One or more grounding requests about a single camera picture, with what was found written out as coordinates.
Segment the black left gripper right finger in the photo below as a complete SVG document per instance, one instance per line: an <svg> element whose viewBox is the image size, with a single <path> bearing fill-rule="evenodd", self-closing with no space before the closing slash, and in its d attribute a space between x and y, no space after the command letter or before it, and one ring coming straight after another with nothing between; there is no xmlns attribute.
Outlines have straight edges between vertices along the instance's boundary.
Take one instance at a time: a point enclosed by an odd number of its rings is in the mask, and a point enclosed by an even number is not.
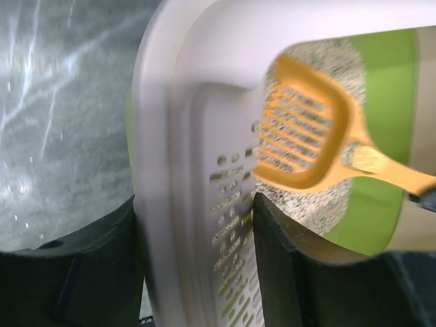
<svg viewBox="0 0 436 327"><path fill-rule="evenodd" d="M435 254L367 256L294 221L264 194L253 232L267 326L434 326Z"/></svg>

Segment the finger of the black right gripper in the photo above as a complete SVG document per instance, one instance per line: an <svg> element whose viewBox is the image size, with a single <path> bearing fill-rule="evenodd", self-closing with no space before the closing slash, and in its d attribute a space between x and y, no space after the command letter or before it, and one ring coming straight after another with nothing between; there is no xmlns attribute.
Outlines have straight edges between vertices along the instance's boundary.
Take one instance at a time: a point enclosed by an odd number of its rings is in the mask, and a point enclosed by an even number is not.
<svg viewBox="0 0 436 327"><path fill-rule="evenodd" d="M408 200L419 204L423 209L436 212L436 190L435 188L426 190L422 195L418 196L413 193L407 194Z"/></svg>

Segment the yellow litter scoop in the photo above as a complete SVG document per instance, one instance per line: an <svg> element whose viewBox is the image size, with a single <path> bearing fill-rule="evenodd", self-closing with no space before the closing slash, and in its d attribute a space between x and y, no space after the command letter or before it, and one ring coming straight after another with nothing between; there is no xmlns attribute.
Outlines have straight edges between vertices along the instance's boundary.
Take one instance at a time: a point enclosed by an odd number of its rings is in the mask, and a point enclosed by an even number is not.
<svg viewBox="0 0 436 327"><path fill-rule="evenodd" d="M435 177L389 158L373 143L360 104L329 75L285 55L273 70L253 173L275 187L316 193L367 177L422 197Z"/></svg>

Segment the beige cat litter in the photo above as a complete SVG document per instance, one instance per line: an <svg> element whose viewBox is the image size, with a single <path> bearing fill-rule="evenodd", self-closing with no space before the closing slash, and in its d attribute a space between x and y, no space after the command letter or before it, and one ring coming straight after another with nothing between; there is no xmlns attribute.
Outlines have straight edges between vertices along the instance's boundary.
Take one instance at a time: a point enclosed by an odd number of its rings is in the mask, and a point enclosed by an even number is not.
<svg viewBox="0 0 436 327"><path fill-rule="evenodd" d="M365 104L365 64L348 38L296 44L287 48L285 55L330 75L347 88L361 106ZM319 193L296 193L257 180L254 191L266 195L287 216L325 235L344 216L351 185L352 182L346 180Z"/></svg>

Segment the beige litter box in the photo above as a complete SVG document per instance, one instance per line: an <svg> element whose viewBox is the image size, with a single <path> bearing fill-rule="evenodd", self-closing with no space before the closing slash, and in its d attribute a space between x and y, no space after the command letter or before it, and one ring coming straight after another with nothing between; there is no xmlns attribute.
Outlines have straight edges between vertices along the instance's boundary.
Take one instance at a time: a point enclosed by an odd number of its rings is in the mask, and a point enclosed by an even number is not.
<svg viewBox="0 0 436 327"><path fill-rule="evenodd" d="M261 326L247 212L264 81L291 44L428 27L432 1L163 1L131 87L134 209L158 326Z"/></svg>

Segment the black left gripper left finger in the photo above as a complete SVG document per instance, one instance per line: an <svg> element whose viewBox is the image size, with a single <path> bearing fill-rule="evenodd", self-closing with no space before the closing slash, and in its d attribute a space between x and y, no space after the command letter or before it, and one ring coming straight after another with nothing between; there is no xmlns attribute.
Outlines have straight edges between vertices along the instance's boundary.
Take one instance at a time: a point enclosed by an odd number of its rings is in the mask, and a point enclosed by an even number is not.
<svg viewBox="0 0 436 327"><path fill-rule="evenodd" d="M37 249L1 253L2 326L138 326L133 200Z"/></svg>

